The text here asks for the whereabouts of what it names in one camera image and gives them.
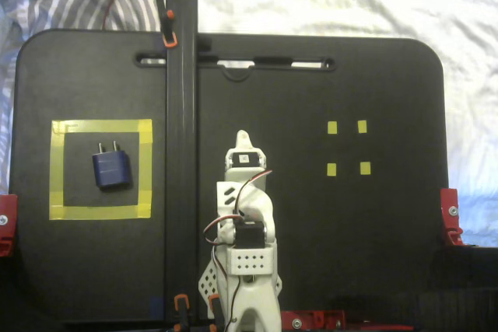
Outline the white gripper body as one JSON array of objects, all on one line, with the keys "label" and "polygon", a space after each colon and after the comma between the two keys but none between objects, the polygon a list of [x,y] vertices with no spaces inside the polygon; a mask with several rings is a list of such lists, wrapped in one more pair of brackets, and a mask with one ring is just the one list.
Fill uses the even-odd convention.
[{"label": "white gripper body", "polygon": [[225,156],[225,181],[244,183],[267,169],[267,159],[259,148],[232,148]]}]

